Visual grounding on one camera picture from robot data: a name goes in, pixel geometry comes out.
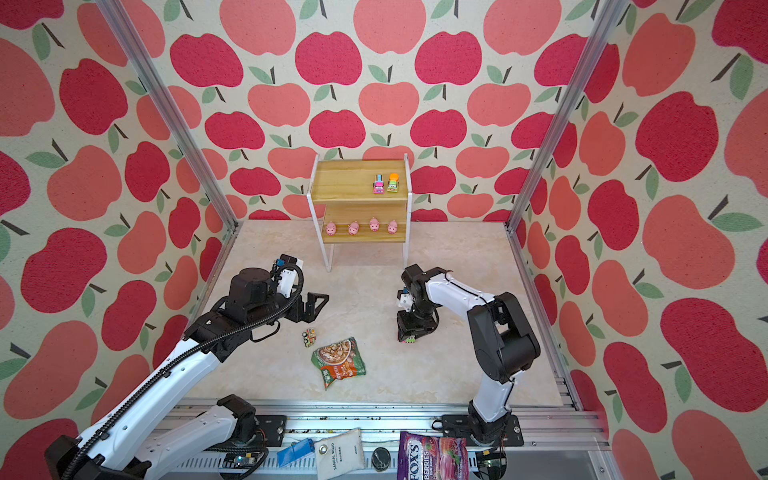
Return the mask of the wooden two-tier shelf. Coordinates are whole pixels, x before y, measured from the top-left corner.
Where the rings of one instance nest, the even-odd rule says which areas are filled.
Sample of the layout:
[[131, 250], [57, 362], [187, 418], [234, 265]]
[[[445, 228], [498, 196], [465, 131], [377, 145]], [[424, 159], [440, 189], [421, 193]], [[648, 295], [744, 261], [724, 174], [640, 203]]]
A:
[[[388, 193], [391, 173], [399, 175], [399, 192]], [[386, 186], [384, 194], [373, 193], [375, 176], [381, 174]], [[324, 266], [332, 270], [334, 247], [344, 243], [397, 243], [402, 246], [403, 261], [409, 260], [413, 189], [410, 158], [387, 160], [323, 160], [313, 161], [308, 192], [310, 215], [319, 242]], [[372, 232], [369, 221], [375, 217], [380, 229]], [[398, 232], [390, 235], [388, 223], [398, 222]], [[348, 234], [348, 225], [357, 221], [359, 233]], [[335, 236], [328, 236], [325, 226], [334, 222]]]

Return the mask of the green orange mixer truck toy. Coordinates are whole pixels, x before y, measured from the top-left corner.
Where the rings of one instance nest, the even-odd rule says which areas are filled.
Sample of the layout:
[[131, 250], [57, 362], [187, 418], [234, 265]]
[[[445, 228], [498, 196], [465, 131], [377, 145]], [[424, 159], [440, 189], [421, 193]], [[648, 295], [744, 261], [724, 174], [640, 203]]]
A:
[[399, 175], [397, 173], [391, 173], [389, 175], [389, 179], [387, 182], [387, 192], [388, 193], [398, 193], [399, 192]]

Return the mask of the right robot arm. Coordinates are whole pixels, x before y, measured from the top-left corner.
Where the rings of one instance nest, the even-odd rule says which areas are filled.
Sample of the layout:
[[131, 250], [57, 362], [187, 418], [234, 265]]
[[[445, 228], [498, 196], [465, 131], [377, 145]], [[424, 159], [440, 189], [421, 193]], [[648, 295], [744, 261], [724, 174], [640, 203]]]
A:
[[518, 298], [503, 292], [492, 295], [456, 280], [451, 272], [435, 267], [423, 270], [413, 264], [401, 275], [404, 287], [398, 291], [398, 340], [413, 343], [439, 326], [439, 308], [446, 308], [467, 321], [475, 358], [483, 372], [478, 393], [468, 414], [440, 419], [443, 434], [469, 438], [480, 446], [495, 447], [503, 442], [518, 446], [520, 435], [512, 427], [507, 407], [515, 377], [531, 368], [540, 356], [538, 339]]

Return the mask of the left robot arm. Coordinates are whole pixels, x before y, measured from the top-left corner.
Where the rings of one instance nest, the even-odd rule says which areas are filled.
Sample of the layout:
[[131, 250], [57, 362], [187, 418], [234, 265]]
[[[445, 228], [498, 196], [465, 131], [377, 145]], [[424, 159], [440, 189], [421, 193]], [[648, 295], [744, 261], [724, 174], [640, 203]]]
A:
[[198, 317], [169, 356], [123, 401], [78, 437], [63, 435], [45, 451], [55, 479], [160, 479], [206, 450], [253, 455], [247, 473], [282, 442], [285, 420], [260, 417], [230, 394], [198, 417], [158, 435], [177, 403], [240, 346], [256, 343], [254, 329], [280, 327], [283, 319], [314, 322], [327, 294], [304, 292], [302, 263], [282, 255], [268, 269], [245, 268], [229, 292]]

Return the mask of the green snack bag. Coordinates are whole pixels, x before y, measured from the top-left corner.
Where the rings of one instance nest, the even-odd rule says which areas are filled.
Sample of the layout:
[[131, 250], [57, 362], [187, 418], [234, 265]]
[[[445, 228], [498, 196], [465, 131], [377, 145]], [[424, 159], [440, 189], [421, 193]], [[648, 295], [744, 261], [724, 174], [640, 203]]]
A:
[[314, 350], [311, 362], [320, 371], [325, 390], [335, 381], [364, 376], [367, 372], [354, 337]]

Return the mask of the purple Fox's candy bag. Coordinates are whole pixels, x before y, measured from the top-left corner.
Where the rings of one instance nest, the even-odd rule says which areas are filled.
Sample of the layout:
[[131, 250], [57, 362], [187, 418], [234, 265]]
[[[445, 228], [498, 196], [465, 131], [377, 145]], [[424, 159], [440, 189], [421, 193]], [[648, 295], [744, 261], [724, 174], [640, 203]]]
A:
[[399, 480], [467, 480], [470, 478], [467, 441], [400, 433], [397, 455]]

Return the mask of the round metal can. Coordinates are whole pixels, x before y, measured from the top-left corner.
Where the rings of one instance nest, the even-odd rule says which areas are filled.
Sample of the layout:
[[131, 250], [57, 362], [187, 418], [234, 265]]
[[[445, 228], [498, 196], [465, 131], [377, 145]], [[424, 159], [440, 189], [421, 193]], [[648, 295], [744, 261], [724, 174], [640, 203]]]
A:
[[371, 466], [376, 472], [387, 471], [392, 463], [390, 451], [385, 447], [377, 447], [371, 454]]

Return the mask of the blue card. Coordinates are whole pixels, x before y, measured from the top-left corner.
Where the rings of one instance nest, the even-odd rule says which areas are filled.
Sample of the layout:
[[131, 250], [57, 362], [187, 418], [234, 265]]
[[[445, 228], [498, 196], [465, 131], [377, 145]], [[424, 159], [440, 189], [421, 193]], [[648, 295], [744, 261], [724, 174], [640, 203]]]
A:
[[286, 468], [295, 462], [305, 459], [314, 453], [314, 441], [303, 439], [277, 453], [279, 468]]

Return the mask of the white paper packet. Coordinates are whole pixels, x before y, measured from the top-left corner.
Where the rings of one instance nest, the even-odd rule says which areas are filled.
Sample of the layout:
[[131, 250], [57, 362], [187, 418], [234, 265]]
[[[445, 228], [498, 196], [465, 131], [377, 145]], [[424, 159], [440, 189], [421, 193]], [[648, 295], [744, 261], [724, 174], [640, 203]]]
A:
[[359, 428], [314, 443], [317, 478], [334, 479], [365, 468], [362, 431]]

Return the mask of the left aluminium frame post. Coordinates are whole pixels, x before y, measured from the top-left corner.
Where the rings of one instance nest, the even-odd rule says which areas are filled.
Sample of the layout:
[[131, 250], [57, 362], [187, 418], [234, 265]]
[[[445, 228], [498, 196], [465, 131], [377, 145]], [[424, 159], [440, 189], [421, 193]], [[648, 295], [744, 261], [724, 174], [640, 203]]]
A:
[[173, 95], [159, 75], [153, 59], [145, 48], [138, 30], [134, 27], [121, 1], [96, 2], [111, 31], [130, 60], [138, 78], [168, 126], [177, 146], [188, 160], [191, 169], [201, 183], [205, 194], [223, 221], [224, 229], [232, 236], [239, 233], [239, 221], [228, 203], [204, 154], [175, 102]]

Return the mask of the aluminium frame post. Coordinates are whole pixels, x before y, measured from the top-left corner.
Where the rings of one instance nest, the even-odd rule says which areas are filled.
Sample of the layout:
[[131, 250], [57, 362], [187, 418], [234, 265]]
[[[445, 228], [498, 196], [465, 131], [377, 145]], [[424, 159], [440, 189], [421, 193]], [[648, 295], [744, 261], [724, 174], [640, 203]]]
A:
[[145, 48], [138, 30], [134, 27], [121, 1], [96, 2], [111, 31], [130, 60], [138, 78], [168, 126], [177, 146], [188, 160], [191, 169], [201, 183], [205, 194], [223, 221], [224, 229], [232, 236], [239, 233], [239, 221], [228, 203], [204, 154], [175, 102], [173, 95], [159, 75], [153, 59]]
[[505, 223], [505, 232], [509, 238], [512, 238], [525, 209], [529, 206], [533, 193], [542, 178], [546, 164], [551, 159], [555, 147], [558, 145], [570, 121], [572, 112], [577, 108], [578, 102], [586, 98], [584, 93], [586, 85], [596, 69], [612, 32], [616, 28], [616, 23], [619, 21], [624, 9], [629, 6], [629, 1], [602, 1], [601, 4], [604, 8], [597, 15], [573, 75], [558, 103], [557, 110], [544, 137], [542, 146], [534, 156], [522, 191], [517, 195], [512, 213]]

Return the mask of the front aluminium rail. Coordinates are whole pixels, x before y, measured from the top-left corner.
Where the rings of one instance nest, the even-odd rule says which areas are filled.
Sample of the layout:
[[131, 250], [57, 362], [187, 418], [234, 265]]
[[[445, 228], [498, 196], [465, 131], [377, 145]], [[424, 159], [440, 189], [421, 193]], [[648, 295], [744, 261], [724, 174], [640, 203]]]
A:
[[[88, 455], [103, 467], [122, 470], [133, 460], [149, 461], [147, 479], [182, 468], [214, 446], [234, 441], [275, 451], [305, 438], [319, 441], [358, 429], [369, 447], [393, 443], [401, 432], [470, 438], [467, 407], [457, 404], [341, 404], [256, 402], [232, 395], [205, 405], [199, 399], [150, 407], [142, 397], [123, 404], [82, 433]], [[594, 412], [531, 407], [510, 410], [505, 428], [474, 449], [585, 451], [600, 479], [620, 474], [606, 431]]]

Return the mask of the right aluminium frame post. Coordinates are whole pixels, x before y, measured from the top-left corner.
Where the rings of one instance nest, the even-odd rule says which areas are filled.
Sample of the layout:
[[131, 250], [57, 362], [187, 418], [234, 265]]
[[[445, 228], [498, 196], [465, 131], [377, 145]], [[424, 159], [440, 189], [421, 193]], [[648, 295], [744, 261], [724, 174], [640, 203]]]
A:
[[551, 159], [555, 147], [558, 145], [570, 121], [572, 112], [577, 108], [578, 102], [586, 98], [584, 93], [586, 85], [596, 69], [612, 32], [616, 28], [616, 23], [619, 21], [624, 9], [629, 6], [629, 1], [602, 1], [601, 4], [604, 8], [597, 15], [573, 75], [558, 103], [557, 110], [544, 137], [542, 146], [534, 156], [522, 191], [517, 195], [512, 213], [505, 223], [505, 232], [509, 238], [512, 238], [525, 209], [529, 206], [533, 193], [542, 178], [546, 164]]

